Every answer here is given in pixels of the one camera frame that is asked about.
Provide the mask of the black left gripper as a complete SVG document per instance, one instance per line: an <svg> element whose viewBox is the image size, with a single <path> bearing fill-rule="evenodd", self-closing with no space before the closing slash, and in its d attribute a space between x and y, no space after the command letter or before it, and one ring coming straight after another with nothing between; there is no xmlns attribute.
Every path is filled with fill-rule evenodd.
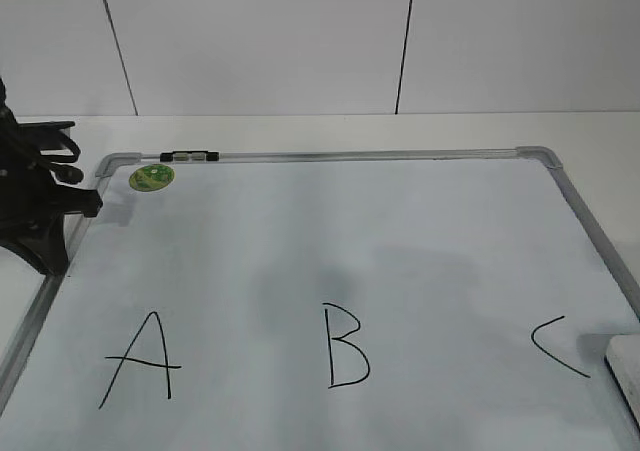
<svg viewBox="0 0 640 451"><path fill-rule="evenodd" d="M68 268L64 216L94 218L95 190L77 187L84 173L70 137L73 121L1 123L1 246L43 275Z"/></svg>

